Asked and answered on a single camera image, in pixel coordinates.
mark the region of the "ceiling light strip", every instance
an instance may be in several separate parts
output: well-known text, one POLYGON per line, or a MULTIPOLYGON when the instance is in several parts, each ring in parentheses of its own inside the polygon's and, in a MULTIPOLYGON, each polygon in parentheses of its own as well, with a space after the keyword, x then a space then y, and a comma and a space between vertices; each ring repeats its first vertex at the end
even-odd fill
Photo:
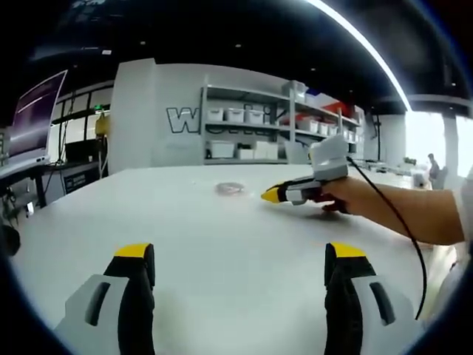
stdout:
POLYGON ((368 53, 378 62, 381 69, 386 73, 389 80, 391 80, 392 85, 394 86, 395 90, 398 92, 401 100, 406 107, 406 111, 412 111, 412 107, 407 100, 407 96, 405 92, 402 90, 401 85, 399 84, 398 79, 394 76, 391 69, 384 61, 383 57, 378 53, 378 51, 368 42, 368 40, 358 31, 354 26, 349 23, 342 15, 337 13, 332 7, 325 4, 323 1, 320 0, 306 0, 309 4, 317 7, 320 11, 331 17, 335 20, 340 26, 342 26, 345 30, 347 30, 350 35, 355 37, 355 39, 360 42, 360 44, 368 51, 368 53))

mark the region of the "white table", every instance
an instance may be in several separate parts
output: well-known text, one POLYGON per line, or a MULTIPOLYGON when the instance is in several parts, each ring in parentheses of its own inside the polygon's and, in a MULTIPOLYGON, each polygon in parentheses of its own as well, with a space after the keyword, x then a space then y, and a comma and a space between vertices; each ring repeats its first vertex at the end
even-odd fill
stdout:
POLYGON ((271 205, 259 197, 279 181, 309 174, 309 166, 287 165, 121 172, 35 213, 20 228, 14 267, 33 306, 55 327, 66 299, 102 273, 119 247, 150 242, 158 353, 322 354, 326 243, 365 250, 415 311, 421 269, 411 242, 395 232, 361 217, 326 217, 313 203, 271 205), (242 183, 246 193, 219 196, 221 182, 242 183))

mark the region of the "monitor screen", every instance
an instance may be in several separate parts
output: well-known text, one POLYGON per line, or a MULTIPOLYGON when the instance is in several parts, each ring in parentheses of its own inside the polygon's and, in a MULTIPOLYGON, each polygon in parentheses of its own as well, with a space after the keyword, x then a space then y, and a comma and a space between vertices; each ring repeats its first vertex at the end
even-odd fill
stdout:
POLYGON ((52 111, 66 73, 60 72, 42 81, 18 100, 10 129, 10 158, 26 152, 46 150, 52 111))

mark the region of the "yellow object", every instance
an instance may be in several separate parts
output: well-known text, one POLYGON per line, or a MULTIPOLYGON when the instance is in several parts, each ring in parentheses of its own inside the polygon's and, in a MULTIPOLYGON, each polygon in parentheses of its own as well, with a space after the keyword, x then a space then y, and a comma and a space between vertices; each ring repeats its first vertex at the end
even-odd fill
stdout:
POLYGON ((115 253, 116 257, 145 257, 146 248, 149 243, 131 244, 118 249, 115 253))
POLYGON ((366 254, 358 248, 342 243, 330 243, 335 248, 337 257, 366 257, 366 254))
POLYGON ((278 198, 278 188, 273 187, 261 195, 261 198, 265 201, 269 201, 272 203, 279 203, 279 198, 278 198))
POLYGON ((101 116, 95 122, 95 135, 109 135, 110 133, 110 115, 105 116, 102 112, 101 116))

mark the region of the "black ceiling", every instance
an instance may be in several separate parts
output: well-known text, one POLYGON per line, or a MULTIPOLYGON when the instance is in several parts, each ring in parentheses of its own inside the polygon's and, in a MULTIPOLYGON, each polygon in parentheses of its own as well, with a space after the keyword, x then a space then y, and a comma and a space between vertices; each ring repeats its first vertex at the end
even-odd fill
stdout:
MULTIPOLYGON (((365 34, 408 93, 467 97, 448 46, 410 1, 326 2, 365 34)), ((20 91, 69 68, 69 92, 113 79, 122 61, 154 57, 157 63, 218 64, 296 79, 363 107, 395 95, 365 49, 304 0, 80 0, 41 40, 20 91), (112 54, 102 55, 103 49, 112 54)))

